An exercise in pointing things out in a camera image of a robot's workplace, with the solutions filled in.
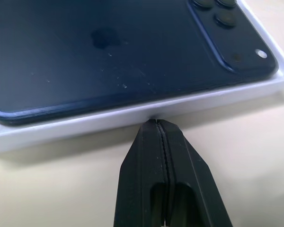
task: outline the clamp jaw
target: clamp jaw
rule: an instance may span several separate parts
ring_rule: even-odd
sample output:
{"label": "clamp jaw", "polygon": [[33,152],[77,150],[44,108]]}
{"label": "clamp jaw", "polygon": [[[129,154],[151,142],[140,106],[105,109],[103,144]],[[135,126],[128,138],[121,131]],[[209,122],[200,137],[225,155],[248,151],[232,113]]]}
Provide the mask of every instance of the clamp jaw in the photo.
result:
{"label": "clamp jaw", "polygon": [[231,227],[208,165],[182,131],[149,120],[119,176],[114,227]]}

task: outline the smartphone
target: smartphone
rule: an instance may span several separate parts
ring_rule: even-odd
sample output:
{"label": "smartphone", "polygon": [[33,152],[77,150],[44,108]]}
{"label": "smartphone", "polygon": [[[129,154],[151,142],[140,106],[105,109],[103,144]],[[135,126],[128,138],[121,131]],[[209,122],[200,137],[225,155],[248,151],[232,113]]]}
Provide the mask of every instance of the smartphone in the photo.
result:
{"label": "smartphone", "polygon": [[268,79],[233,0],[0,0],[0,123],[62,118]]}

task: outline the beige surface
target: beige surface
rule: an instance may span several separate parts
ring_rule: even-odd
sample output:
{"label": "beige surface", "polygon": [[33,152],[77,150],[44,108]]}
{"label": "beige surface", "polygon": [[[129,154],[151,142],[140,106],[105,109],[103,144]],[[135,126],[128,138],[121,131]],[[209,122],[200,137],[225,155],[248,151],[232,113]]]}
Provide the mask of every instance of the beige surface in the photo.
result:
{"label": "beige surface", "polygon": [[[284,0],[247,2],[284,49]],[[210,166],[235,227],[284,227],[284,92],[169,120]],[[112,227],[138,127],[0,155],[0,227]]]}

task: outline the scratch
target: scratch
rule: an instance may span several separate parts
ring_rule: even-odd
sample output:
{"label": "scratch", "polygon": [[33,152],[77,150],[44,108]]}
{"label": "scratch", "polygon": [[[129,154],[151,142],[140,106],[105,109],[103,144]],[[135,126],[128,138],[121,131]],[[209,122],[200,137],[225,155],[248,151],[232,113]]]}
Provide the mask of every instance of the scratch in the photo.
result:
{"label": "scratch", "polygon": [[139,70],[139,72],[140,72],[143,76],[145,76],[145,74],[144,74],[141,70]]}

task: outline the white box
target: white box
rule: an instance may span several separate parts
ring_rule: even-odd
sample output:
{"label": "white box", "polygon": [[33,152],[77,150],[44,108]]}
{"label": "white box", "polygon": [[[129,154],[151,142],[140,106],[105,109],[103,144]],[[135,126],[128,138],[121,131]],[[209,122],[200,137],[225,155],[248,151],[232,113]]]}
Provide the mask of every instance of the white box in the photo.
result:
{"label": "white box", "polygon": [[238,4],[275,55],[279,70],[269,80],[192,94],[156,102],[132,105],[109,111],[42,122],[20,127],[0,124],[0,152],[52,140],[142,123],[149,118],[166,118],[253,98],[268,96],[284,88],[284,53],[263,28],[243,0]]}

